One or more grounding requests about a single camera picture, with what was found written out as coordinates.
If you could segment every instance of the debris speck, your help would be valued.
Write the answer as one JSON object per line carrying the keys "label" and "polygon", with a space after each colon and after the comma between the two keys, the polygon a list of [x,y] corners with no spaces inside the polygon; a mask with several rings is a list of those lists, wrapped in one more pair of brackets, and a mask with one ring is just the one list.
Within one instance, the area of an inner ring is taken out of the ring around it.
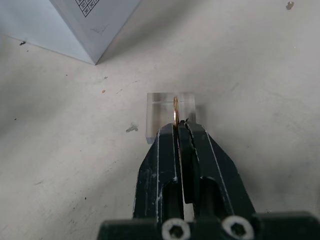
{"label": "debris speck", "polygon": [[287,10],[291,10],[292,7],[294,6],[294,4],[295,4],[294,1],[289,1],[289,2],[288,2],[288,5],[286,6],[286,9],[287,9]]}
{"label": "debris speck", "polygon": [[104,33],[104,31],[107,29],[108,26],[109,26],[109,24],[101,26],[101,27],[97,27],[97,28],[90,28],[90,30],[94,31],[97,34],[102,36],[102,34]]}
{"label": "debris speck", "polygon": [[34,185],[36,186],[36,185],[42,184],[43,182],[44,181],[42,180],[42,181],[39,181],[39,182],[35,183]]}
{"label": "debris speck", "polygon": [[127,133],[130,133],[131,131],[135,130],[136,132],[139,131],[138,125],[131,122],[131,127],[129,127],[127,130],[125,130]]}

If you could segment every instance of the gold coin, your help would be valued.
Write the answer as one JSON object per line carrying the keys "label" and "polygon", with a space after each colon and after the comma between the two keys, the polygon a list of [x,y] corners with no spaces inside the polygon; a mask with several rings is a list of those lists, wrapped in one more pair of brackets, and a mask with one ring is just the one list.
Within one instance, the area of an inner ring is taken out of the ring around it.
{"label": "gold coin", "polygon": [[179,124],[179,104],[177,96],[173,98],[173,109],[173,125],[177,128]]}

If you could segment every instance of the printed number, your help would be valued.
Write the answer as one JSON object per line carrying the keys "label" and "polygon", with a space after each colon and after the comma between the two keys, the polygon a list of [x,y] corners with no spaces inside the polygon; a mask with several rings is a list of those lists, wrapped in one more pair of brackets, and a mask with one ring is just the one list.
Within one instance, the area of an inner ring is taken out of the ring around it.
{"label": "printed number", "polygon": [[89,7],[86,7],[85,10],[83,11],[83,14],[87,16],[89,12],[90,12]]}
{"label": "printed number", "polygon": [[86,8],[87,4],[83,1],[83,3],[81,3],[80,8],[81,10],[84,10]]}
{"label": "printed number", "polygon": [[95,6],[95,2],[92,0],[92,1],[89,3],[89,8],[90,8],[90,9],[93,9],[94,6]]}

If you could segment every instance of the small dirt particle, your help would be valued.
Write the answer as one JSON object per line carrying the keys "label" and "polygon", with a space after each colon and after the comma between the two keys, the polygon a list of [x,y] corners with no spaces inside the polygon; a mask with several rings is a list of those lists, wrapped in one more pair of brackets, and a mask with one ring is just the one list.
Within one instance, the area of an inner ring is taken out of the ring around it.
{"label": "small dirt particle", "polygon": [[39,181],[39,182],[35,183],[34,185],[36,186],[36,185],[42,184],[43,182],[44,181],[42,180],[42,181]]}
{"label": "small dirt particle", "polygon": [[131,122],[131,127],[129,127],[127,130],[125,130],[126,133],[130,133],[131,131],[139,131],[138,125]]}
{"label": "small dirt particle", "polygon": [[287,9],[287,10],[291,10],[292,7],[294,6],[294,4],[295,4],[294,1],[289,1],[289,2],[288,2],[288,5],[286,6],[286,9]]}

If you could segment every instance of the transparent block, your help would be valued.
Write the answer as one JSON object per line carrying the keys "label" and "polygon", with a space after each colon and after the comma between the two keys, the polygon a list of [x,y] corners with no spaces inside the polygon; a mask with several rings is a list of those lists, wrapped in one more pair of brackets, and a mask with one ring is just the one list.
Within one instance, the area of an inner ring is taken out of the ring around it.
{"label": "transparent block", "polygon": [[145,138],[152,144],[164,125],[174,122],[174,97],[179,104],[179,119],[196,122],[196,102],[193,92],[148,92],[146,97]]}

